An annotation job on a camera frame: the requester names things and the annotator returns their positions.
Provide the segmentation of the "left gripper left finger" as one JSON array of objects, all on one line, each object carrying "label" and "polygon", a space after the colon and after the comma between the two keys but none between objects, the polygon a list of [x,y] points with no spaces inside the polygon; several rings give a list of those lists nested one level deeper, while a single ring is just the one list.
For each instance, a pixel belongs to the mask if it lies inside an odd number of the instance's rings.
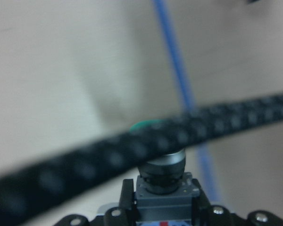
[{"label": "left gripper left finger", "polygon": [[124,179],[117,207],[106,211],[105,226],[134,226],[134,186],[133,179]]}]

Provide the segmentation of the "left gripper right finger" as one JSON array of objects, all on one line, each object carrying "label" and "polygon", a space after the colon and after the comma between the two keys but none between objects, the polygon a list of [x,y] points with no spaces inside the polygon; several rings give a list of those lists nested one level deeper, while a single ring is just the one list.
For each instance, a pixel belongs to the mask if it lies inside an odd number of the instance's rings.
[{"label": "left gripper right finger", "polygon": [[229,211],[216,204],[211,204],[197,179],[192,180],[199,189],[199,196],[192,198],[191,222],[193,226],[228,226]]}]

